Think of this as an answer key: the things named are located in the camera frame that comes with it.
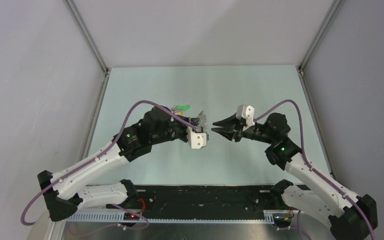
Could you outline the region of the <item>metal key ring disc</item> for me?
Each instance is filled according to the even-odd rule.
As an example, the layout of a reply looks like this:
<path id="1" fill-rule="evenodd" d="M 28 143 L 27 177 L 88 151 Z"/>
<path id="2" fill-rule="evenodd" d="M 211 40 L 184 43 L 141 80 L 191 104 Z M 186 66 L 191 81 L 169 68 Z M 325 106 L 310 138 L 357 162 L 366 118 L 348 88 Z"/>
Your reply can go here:
<path id="1" fill-rule="evenodd" d="M 205 114 L 205 112 L 202 110 L 198 116 L 198 123 L 197 123 L 197 126 L 200 128 L 200 131 L 203 132 L 203 133 L 207 133 L 207 116 Z"/>

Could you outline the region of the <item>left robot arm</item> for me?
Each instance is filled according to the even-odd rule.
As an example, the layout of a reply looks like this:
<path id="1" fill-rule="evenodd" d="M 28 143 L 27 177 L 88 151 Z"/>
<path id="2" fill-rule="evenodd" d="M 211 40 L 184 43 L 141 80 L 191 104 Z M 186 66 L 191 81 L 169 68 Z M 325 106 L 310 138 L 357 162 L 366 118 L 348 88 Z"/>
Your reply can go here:
<path id="1" fill-rule="evenodd" d="M 39 173 L 50 220 L 59 222 L 80 209 L 102 205 L 132 209 L 139 194 L 131 180 L 107 185 L 91 185 L 91 181 L 150 153 L 154 145 L 175 140 L 187 143 L 191 149 L 205 147 L 208 137 L 201 119 L 176 115 L 164 106 L 153 107 L 96 153 L 65 170 Z"/>

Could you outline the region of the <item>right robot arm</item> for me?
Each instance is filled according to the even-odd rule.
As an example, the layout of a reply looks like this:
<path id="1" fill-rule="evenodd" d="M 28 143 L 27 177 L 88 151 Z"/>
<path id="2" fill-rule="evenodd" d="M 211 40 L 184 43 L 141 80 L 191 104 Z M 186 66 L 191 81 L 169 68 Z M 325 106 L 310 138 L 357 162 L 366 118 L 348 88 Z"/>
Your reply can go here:
<path id="1" fill-rule="evenodd" d="M 277 209 L 298 209 L 329 228 L 337 240 L 364 240 L 378 227 L 377 203 L 368 194 L 349 190 L 308 160 L 301 147 L 288 136 L 291 130 L 286 116 L 271 113 L 266 121 L 256 123 L 235 114 L 213 123 L 213 132 L 230 141 L 241 139 L 269 144 L 268 161 L 296 177 L 309 190 L 301 190 L 288 180 L 281 180 L 270 191 L 270 202 Z"/>

